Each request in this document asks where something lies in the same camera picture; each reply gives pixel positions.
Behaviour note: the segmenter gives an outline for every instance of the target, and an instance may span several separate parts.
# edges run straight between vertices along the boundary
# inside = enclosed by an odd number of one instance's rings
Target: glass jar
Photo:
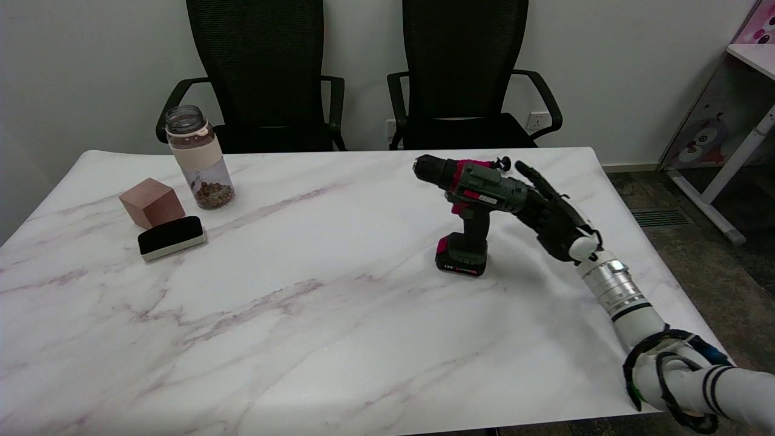
[[[235,197],[234,184],[223,160],[215,131],[193,105],[177,106],[166,116],[167,141],[202,209],[218,209]]]

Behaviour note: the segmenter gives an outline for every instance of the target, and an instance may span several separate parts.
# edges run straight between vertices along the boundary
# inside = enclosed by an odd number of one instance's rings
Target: beige sleeve
[[[192,148],[190,150],[178,150],[170,147],[172,154],[175,155],[177,164],[184,170],[198,170],[208,168],[221,160],[221,144],[216,137],[210,144],[204,147]]]

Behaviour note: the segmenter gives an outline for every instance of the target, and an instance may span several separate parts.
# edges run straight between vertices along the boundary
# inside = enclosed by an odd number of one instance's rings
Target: robot finger
[[[541,227],[542,220],[546,218],[549,201],[543,198],[543,196],[532,186],[525,186],[528,188],[525,205],[522,207],[522,210],[514,215],[527,227],[538,231]]]
[[[514,164],[514,168],[519,171],[519,174],[524,175],[536,190],[541,193],[548,200],[560,199],[562,196],[549,184],[549,182],[537,172],[535,169],[529,167],[525,162],[517,161]]]

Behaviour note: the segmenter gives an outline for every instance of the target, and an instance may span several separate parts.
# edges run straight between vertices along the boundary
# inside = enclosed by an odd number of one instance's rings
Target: drill label
[[[463,195],[472,199],[477,199],[482,202],[488,202],[490,204],[498,204],[498,201],[492,197],[488,197],[485,194],[480,194],[479,192],[474,191],[465,191],[463,192]]]
[[[479,195],[479,200],[483,202],[488,202],[490,204],[498,204],[498,201],[496,199],[492,199],[488,196]]]

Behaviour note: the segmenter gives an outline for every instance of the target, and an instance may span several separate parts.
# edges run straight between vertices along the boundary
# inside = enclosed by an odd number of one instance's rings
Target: coffee beans
[[[205,209],[218,209],[234,199],[234,188],[220,183],[202,182],[194,194],[196,203]]]

